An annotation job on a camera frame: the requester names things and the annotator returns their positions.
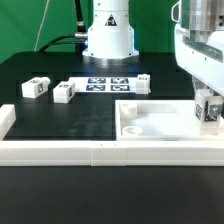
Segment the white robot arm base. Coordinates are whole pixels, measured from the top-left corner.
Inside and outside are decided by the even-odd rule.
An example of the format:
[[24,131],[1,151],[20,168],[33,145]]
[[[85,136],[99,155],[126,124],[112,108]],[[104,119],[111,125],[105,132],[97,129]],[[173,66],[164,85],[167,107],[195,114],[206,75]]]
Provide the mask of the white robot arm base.
[[93,23],[82,55],[92,59],[126,59],[139,55],[129,24],[129,0],[93,0]]

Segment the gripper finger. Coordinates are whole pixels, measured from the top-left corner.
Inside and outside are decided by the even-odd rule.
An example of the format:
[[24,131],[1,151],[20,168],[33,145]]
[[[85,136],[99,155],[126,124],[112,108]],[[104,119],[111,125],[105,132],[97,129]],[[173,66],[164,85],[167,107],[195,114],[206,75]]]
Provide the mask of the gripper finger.
[[221,96],[209,96],[206,100],[205,121],[217,122],[220,119],[223,107],[223,98]]
[[192,78],[192,84],[193,84],[193,89],[194,93],[196,96],[203,95],[203,96],[208,96],[209,95],[209,89],[208,87],[198,80],[197,78],[193,77]]

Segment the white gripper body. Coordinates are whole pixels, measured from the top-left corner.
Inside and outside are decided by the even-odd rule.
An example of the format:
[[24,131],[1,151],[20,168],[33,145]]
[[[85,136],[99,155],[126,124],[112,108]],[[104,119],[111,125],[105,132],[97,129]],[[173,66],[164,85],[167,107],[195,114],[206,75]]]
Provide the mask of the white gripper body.
[[224,0],[178,0],[171,19],[177,64],[224,97]]

